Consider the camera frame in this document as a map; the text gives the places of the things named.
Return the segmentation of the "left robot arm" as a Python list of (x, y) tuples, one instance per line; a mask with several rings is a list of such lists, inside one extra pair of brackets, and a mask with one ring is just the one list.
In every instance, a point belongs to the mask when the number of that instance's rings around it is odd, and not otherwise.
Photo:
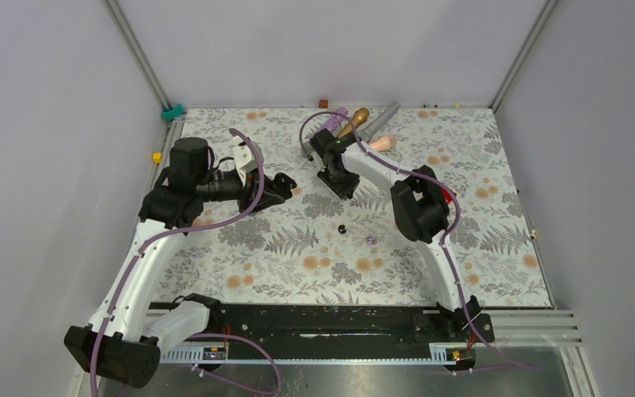
[(89, 375), (134, 388), (149, 383), (161, 357), (198, 334), (212, 340), (227, 328), (217, 299), (190, 294), (154, 322), (146, 319), (169, 260), (206, 203), (234, 201), (241, 217), (287, 201), (296, 183), (286, 174), (269, 177), (258, 145), (234, 134), (234, 169), (223, 171), (212, 147), (199, 137), (178, 139), (169, 164), (144, 197), (135, 235), (103, 302), (83, 326), (72, 326), (64, 345)]

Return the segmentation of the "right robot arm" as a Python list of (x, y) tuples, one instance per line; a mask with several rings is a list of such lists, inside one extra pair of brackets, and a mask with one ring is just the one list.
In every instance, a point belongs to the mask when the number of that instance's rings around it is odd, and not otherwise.
[(467, 295), (451, 248), (454, 227), (448, 220), (450, 190), (437, 180), (432, 169), (407, 170), (351, 135), (334, 137), (319, 131), (309, 141), (323, 168), (317, 174), (340, 199), (350, 199), (361, 179), (389, 192), (395, 225), (421, 253), (437, 293), (439, 312), (435, 324), (454, 341), (473, 338), (489, 345), (494, 340), (490, 319), (481, 312), (474, 295)]

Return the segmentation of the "black earbud charging case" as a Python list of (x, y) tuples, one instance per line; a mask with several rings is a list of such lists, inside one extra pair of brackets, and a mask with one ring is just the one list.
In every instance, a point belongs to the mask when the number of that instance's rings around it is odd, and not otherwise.
[(287, 174), (279, 172), (273, 178), (273, 190), (284, 200), (293, 197), (293, 190), (298, 187), (296, 181)]

